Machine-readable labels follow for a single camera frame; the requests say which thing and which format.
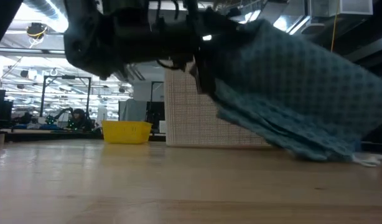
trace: wall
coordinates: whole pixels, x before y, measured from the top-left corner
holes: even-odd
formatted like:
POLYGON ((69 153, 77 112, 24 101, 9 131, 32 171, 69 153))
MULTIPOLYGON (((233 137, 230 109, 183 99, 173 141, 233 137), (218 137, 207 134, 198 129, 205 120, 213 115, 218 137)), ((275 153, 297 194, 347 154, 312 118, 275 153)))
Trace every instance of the wall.
POLYGON ((166 144, 186 147, 267 147, 251 131, 216 117, 207 95, 198 95, 195 79, 180 70, 165 75, 166 144))
MULTIPOLYGON (((152 101, 163 102, 164 85, 163 83, 155 83, 153 86, 152 101)), ((138 101, 150 101, 151 99, 151 82, 134 82, 133 83, 133 98, 138 101)))

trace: blue towel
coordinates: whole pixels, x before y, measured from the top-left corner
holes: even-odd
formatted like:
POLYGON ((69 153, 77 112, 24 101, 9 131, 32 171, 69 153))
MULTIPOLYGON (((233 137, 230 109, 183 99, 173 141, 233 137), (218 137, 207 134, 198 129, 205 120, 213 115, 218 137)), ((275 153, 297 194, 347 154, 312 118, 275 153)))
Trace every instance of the blue towel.
POLYGON ((353 161, 382 123, 382 79, 264 20, 210 58, 218 117, 314 161, 353 161))

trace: yellow cable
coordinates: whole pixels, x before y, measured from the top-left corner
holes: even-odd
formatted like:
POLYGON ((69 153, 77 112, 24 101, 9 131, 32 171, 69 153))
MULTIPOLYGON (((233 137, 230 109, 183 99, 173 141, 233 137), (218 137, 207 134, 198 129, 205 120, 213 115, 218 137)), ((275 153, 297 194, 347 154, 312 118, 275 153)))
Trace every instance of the yellow cable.
POLYGON ((38 33, 38 34, 28 34, 28 36, 36 37, 36 36, 42 35, 44 32, 46 32, 46 30, 47 30, 47 26, 46 26, 46 28, 45 28, 42 32, 40 32, 40 33, 38 33))
POLYGON ((330 46, 331 52, 333 52, 333 46, 335 45, 336 20, 338 19, 339 7, 340 7, 340 0, 338 0, 338 6, 336 9, 335 21, 333 22, 332 44, 330 46))

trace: metal frame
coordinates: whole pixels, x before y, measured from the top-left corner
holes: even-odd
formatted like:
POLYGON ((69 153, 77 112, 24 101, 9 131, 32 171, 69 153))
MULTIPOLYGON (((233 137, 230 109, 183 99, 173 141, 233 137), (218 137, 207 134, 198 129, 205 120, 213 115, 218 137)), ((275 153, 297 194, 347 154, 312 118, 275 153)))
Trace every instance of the metal frame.
MULTIPOLYGON (((43 117, 44 96, 45 96, 45 92, 46 92, 46 87, 48 87, 57 78, 63 78, 63 77, 64 76, 52 76, 52 75, 45 75, 44 76, 44 78, 43 78, 43 89, 42 89, 42 100, 40 102, 40 114, 39 114, 40 117, 43 117), (52 80, 48 84, 46 84, 48 78, 52 78, 52 80)), ((82 78, 86 78, 89 80, 89 83, 87 85, 87 102, 86 102, 86 113, 88 114, 89 113, 89 102, 90 102, 91 77, 75 77, 75 78, 79 78, 80 80, 82 80, 82 78)))
POLYGON ((164 82, 159 82, 159 81, 152 81, 151 82, 151 98, 150 98, 150 100, 149 100, 149 108, 148 108, 148 110, 151 110, 151 106, 152 106, 152 94, 153 94, 153 92, 154 92, 154 84, 155 83, 164 83, 164 82))
POLYGON ((16 15, 22 0, 0 1, 0 41, 16 15))
POLYGON ((43 58, 65 58, 63 50, 49 50, 49 49, 21 49, 0 47, 0 55, 5 57, 10 56, 23 56, 23 57, 43 57, 43 58))

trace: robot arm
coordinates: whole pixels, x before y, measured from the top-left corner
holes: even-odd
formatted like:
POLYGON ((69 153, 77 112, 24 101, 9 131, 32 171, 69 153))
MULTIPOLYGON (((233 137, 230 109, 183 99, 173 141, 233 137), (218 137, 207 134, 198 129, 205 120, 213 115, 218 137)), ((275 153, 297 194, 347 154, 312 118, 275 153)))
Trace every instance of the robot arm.
POLYGON ((63 113, 67 112, 67 111, 71 112, 71 115, 72 115, 72 117, 73 117, 73 109, 72 109, 72 108, 65 108, 65 109, 63 109, 62 111, 60 111, 56 116, 54 116, 54 120, 59 119, 60 116, 61 116, 63 113))
POLYGON ((127 65, 153 60, 172 60, 166 68, 185 70, 187 62, 195 61, 192 75, 199 93, 215 90, 206 66, 209 51, 223 44, 224 38, 239 42, 244 36, 239 24, 208 8, 198 11, 196 0, 185 0, 188 10, 185 21, 167 24, 157 16, 154 24, 148 21, 149 1, 121 1, 126 5, 103 15, 95 0, 64 0, 69 27, 64 34, 67 60, 82 70, 105 80, 116 73, 127 80, 133 76, 124 69, 127 65), (205 42, 202 37, 214 35, 205 42))

